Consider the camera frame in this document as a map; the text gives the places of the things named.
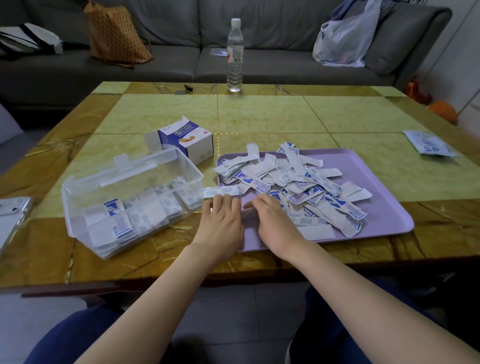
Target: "orange patterned bag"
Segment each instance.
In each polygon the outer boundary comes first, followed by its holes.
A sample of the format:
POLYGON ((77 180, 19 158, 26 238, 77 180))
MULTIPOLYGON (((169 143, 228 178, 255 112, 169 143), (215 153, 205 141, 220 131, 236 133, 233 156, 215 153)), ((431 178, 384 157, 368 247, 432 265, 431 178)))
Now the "orange patterned bag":
POLYGON ((120 66, 153 59, 138 36, 127 8, 106 8, 89 1, 84 12, 90 30, 90 49, 95 58, 120 66))

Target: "gray sofa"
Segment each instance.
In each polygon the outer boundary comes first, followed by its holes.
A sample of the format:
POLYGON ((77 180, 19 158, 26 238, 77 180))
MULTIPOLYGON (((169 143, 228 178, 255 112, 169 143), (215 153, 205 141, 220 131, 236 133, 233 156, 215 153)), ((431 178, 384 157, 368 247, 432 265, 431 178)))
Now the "gray sofa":
POLYGON ((88 49, 84 0, 0 0, 0 26, 30 22, 60 36, 63 55, 0 59, 0 102, 10 109, 69 110, 102 81, 225 83, 230 19, 242 19, 246 84, 392 85, 403 89, 451 18, 448 8, 398 3, 379 23, 364 68, 316 63, 322 23, 341 0, 99 0, 134 15, 154 59, 133 70, 88 49), (145 32, 139 22, 149 32, 145 32))

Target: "bandage box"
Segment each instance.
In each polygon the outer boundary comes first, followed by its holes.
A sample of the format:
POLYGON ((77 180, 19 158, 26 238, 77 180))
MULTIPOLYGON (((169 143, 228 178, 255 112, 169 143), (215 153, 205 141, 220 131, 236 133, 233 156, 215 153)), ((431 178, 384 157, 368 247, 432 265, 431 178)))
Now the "bandage box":
POLYGON ((158 150, 162 146, 172 145, 180 149, 194 165, 202 163, 213 155, 213 136, 208 130, 198 126, 185 116, 156 132, 144 134, 147 146, 158 150))
POLYGON ((178 148, 123 154, 62 185, 68 235, 105 259, 203 205, 203 174, 178 148))

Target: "left hand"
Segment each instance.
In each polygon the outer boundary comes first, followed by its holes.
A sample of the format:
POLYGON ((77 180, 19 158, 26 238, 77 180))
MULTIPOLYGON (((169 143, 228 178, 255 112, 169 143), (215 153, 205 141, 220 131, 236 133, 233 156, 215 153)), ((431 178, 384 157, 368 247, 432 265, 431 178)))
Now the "left hand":
POLYGON ((244 227, 241 200, 216 194, 213 203, 204 201, 202 219, 192 245, 203 246, 215 255, 216 264, 226 262, 242 247, 244 227))

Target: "smartphone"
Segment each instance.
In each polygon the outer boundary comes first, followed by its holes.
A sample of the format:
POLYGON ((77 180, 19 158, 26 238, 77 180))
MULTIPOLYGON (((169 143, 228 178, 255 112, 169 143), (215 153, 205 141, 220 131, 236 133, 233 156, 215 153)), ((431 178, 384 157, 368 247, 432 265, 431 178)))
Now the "smartphone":
POLYGON ((18 231, 31 206, 31 197, 0 199, 0 253, 18 231))

